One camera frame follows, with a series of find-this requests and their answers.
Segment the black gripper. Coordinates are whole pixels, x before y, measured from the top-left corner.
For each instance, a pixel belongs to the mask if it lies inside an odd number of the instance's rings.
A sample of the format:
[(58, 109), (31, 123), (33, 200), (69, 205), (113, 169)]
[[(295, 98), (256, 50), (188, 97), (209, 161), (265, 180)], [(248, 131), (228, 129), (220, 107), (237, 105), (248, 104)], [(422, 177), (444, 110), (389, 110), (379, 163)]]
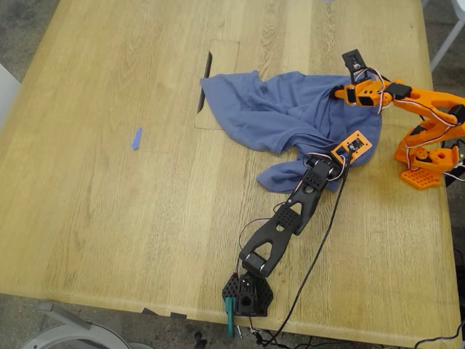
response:
[(338, 153), (329, 152), (325, 154), (329, 157), (330, 175), (340, 175), (347, 165), (349, 154), (348, 152)]

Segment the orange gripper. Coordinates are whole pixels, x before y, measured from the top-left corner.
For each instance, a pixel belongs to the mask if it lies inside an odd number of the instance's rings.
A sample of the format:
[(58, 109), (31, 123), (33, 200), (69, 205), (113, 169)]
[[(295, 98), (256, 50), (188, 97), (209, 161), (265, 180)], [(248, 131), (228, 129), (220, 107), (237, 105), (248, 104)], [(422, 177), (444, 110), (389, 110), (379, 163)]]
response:
[(387, 92), (390, 82), (382, 80), (375, 81), (365, 79), (355, 84), (350, 84), (347, 91), (344, 85), (335, 86), (330, 94), (335, 99), (344, 101), (346, 104), (359, 106), (387, 106), (391, 103), (391, 94)]

